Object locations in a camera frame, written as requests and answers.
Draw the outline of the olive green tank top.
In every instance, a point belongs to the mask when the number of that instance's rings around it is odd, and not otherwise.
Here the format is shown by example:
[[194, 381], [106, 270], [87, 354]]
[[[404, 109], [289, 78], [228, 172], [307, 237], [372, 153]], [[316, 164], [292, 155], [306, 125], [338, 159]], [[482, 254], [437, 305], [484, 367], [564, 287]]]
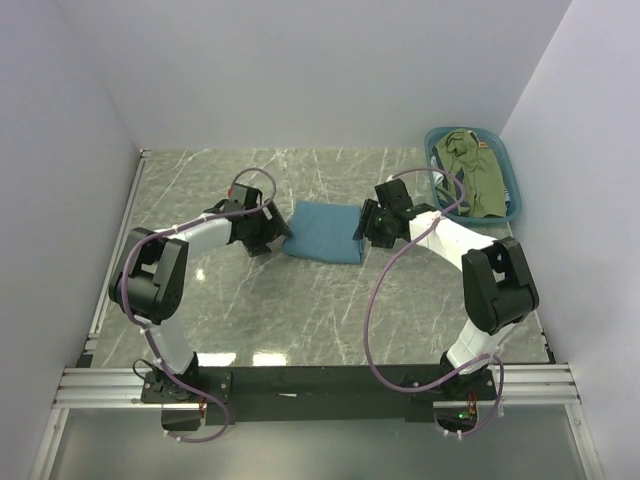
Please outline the olive green tank top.
[[464, 199], [451, 214], [478, 219], [506, 216], [506, 188], [496, 154], [475, 131], [446, 134], [431, 147], [430, 160], [464, 186]]

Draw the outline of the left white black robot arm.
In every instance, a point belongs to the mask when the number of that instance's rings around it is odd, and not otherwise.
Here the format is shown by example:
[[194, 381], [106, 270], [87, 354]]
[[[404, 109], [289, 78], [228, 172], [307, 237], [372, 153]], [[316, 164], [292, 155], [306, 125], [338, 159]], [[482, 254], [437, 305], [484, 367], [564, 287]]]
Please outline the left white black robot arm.
[[188, 262], [235, 242], [256, 257], [269, 253], [276, 239], [292, 236], [275, 202], [239, 183], [194, 220], [165, 230], [130, 231], [109, 281], [109, 299], [139, 328], [157, 367], [169, 371], [164, 389], [173, 399], [189, 401], [200, 388], [197, 354], [178, 316]]

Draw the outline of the blue tank top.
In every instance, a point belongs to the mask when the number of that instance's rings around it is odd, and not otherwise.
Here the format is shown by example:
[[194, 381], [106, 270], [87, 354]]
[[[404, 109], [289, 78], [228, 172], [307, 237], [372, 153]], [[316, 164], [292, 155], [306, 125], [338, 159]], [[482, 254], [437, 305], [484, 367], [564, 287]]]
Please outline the blue tank top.
[[283, 242], [281, 251], [305, 260], [360, 265], [364, 243], [353, 239], [360, 213], [355, 205], [299, 200], [289, 221], [293, 236]]

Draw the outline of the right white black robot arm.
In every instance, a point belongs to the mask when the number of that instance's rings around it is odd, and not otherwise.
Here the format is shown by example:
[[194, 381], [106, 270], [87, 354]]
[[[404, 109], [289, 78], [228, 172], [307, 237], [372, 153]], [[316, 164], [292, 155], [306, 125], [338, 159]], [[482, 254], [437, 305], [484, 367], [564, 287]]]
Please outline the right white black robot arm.
[[521, 244], [470, 230], [429, 204], [414, 204], [404, 182], [391, 179], [375, 187], [377, 198], [363, 205], [354, 238], [374, 248], [425, 248], [461, 271], [468, 320], [442, 357], [439, 374], [444, 395], [460, 399], [474, 386], [473, 374], [516, 324], [539, 305], [539, 295]]

